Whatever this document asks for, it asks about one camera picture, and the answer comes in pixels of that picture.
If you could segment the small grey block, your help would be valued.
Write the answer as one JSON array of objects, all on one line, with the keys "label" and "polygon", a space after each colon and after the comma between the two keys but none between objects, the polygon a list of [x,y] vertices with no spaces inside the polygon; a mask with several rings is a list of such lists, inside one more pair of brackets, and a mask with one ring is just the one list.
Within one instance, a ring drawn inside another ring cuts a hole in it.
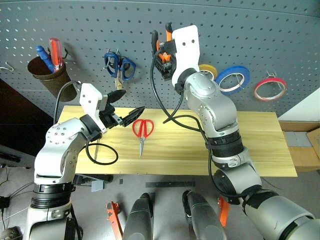
[{"label": "small grey block", "polygon": [[99,192],[104,190],[105,182],[103,180],[93,180],[91,182],[91,191],[92,192]]}]

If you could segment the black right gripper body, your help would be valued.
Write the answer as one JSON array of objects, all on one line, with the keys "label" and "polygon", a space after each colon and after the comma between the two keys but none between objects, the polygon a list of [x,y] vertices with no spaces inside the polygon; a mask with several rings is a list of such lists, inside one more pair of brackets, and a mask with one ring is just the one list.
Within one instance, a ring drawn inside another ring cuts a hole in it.
[{"label": "black right gripper body", "polygon": [[159,56],[156,57],[155,67],[160,72],[162,78],[165,81],[169,81],[172,79],[173,74],[176,70],[177,60],[175,56],[171,56],[169,61],[164,61],[162,63],[161,58]]}]

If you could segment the yellow tape roll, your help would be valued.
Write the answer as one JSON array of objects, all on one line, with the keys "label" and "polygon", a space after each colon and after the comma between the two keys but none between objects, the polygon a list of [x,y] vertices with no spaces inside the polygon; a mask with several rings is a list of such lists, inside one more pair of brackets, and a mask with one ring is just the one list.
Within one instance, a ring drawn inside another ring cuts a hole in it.
[{"label": "yellow tape roll", "polygon": [[206,76],[209,80],[214,81],[216,79],[216,77],[218,76],[217,69],[210,64],[200,64],[198,67],[199,67],[199,71],[204,76]]}]

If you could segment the white panel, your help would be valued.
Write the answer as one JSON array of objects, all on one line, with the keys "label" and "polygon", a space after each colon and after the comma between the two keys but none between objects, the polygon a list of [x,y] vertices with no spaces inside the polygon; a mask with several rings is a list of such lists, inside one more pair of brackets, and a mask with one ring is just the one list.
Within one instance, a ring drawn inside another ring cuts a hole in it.
[{"label": "white panel", "polygon": [[278,120],[289,122],[320,122],[320,90],[314,91],[278,117]]}]

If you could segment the orange clamp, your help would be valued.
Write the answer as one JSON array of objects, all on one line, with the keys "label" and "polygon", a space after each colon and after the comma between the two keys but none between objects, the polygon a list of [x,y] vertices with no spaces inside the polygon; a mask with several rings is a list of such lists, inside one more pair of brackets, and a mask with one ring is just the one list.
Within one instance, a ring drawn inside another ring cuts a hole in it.
[{"label": "orange clamp", "polygon": [[107,212],[107,220],[109,220],[112,231],[114,233],[116,240],[123,240],[123,230],[121,227],[121,223],[118,217],[120,213],[120,206],[118,202],[109,202],[106,205],[106,212]]},{"label": "orange clamp", "polygon": [[225,228],[227,226],[228,214],[230,210],[229,203],[221,196],[217,198],[217,203],[219,206],[219,221],[221,225]]}]

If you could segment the red handled scissors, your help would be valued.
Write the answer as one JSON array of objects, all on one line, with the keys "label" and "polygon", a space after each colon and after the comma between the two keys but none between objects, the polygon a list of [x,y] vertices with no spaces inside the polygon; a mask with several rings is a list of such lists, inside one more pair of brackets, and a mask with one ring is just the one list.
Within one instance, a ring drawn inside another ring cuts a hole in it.
[{"label": "red handled scissors", "polygon": [[132,124],[132,132],[139,139],[139,157],[143,155],[144,141],[153,133],[154,122],[150,119],[137,119]]}]

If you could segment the brown cardboard box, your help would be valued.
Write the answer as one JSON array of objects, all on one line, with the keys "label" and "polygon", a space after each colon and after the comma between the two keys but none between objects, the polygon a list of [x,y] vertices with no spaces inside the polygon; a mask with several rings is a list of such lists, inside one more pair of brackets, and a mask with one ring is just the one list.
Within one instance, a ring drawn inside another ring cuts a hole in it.
[{"label": "brown cardboard box", "polygon": [[320,122],[279,121],[295,170],[320,171]]}]

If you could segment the blue handled scissors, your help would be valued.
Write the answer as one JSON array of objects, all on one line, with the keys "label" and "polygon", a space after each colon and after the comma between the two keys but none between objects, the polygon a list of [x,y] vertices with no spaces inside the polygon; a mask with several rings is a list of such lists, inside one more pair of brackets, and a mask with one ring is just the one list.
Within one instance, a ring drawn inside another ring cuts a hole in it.
[{"label": "blue handled scissors", "polygon": [[136,64],[129,58],[119,54],[119,66],[116,68],[105,67],[110,76],[114,78],[114,84],[117,90],[123,88],[124,82],[131,80],[136,71]]}]

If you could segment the red tape roll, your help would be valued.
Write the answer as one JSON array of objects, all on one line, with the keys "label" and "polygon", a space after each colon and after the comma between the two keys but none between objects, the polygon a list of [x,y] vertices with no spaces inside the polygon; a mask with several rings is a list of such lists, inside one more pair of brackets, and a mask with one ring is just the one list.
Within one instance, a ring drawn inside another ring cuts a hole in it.
[{"label": "red tape roll", "polygon": [[[280,86],[281,91],[274,96],[261,96],[260,94],[258,94],[258,89],[260,89],[262,86],[264,86],[266,84],[270,84],[270,83],[276,83],[278,86]],[[281,98],[285,94],[286,91],[287,91],[287,83],[283,79],[278,78],[278,77],[268,77],[268,78],[261,80],[260,82],[258,82],[255,85],[255,88],[253,90],[253,95],[259,101],[271,102],[271,101],[275,101],[275,100]]]}]

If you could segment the grey rounded shape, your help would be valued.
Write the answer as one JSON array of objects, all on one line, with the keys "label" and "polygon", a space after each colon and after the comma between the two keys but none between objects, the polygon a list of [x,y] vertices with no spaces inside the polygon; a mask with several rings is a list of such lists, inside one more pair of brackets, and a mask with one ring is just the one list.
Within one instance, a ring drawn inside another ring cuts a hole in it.
[{"label": "grey rounded shape", "polygon": [[152,198],[149,193],[143,193],[131,208],[122,240],[153,240],[153,210]]},{"label": "grey rounded shape", "polygon": [[196,240],[227,240],[216,212],[201,194],[186,190],[182,195],[182,204],[186,221]]}]

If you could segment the orange black handled pliers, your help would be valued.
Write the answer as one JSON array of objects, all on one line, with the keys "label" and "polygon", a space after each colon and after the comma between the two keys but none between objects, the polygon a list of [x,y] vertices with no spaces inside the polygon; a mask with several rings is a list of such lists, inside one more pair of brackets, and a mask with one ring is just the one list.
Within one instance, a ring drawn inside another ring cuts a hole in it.
[{"label": "orange black handled pliers", "polygon": [[[173,33],[172,22],[167,22],[165,24],[165,33],[166,33],[166,41],[172,40],[172,33]],[[160,48],[159,35],[156,30],[153,30],[151,33],[151,47],[152,47],[152,54],[153,55]],[[164,56],[164,61],[170,60],[170,57],[171,57],[170,54],[163,53],[163,56]]]}]

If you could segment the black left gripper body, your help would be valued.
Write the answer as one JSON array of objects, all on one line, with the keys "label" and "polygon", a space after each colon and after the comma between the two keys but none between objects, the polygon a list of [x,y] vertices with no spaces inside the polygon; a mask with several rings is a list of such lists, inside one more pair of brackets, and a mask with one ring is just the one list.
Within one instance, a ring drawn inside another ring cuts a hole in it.
[{"label": "black left gripper body", "polygon": [[123,119],[115,114],[115,108],[110,103],[107,103],[104,110],[99,112],[99,118],[107,129],[125,126]]}]

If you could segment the blue handled screwdriver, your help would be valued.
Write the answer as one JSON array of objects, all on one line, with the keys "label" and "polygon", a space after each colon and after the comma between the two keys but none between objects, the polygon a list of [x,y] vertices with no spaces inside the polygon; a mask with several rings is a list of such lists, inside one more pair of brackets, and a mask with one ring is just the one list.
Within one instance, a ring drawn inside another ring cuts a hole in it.
[{"label": "blue handled screwdriver", "polygon": [[48,67],[48,69],[54,73],[55,67],[51,61],[51,57],[48,55],[48,53],[45,51],[45,49],[41,45],[37,45],[35,47],[35,50],[38,54],[38,56],[41,58],[41,60],[45,63],[45,65]]}]

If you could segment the red clear handled screwdriver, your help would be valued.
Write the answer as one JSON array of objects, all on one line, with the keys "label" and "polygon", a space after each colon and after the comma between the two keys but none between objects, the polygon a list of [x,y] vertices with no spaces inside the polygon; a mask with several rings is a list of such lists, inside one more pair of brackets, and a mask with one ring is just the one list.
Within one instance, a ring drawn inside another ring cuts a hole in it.
[{"label": "red clear handled screwdriver", "polygon": [[51,37],[49,38],[49,47],[53,69],[57,72],[63,66],[61,41],[58,38]]}]

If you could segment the black bracket under table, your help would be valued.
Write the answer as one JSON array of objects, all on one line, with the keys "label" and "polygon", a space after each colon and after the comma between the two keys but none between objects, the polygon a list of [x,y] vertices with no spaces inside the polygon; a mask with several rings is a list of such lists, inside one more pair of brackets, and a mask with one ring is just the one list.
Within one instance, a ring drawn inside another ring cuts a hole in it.
[{"label": "black bracket under table", "polygon": [[74,185],[80,186],[89,184],[92,181],[103,181],[104,183],[111,183],[114,179],[112,174],[76,174],[73,178],[72,183]]}]

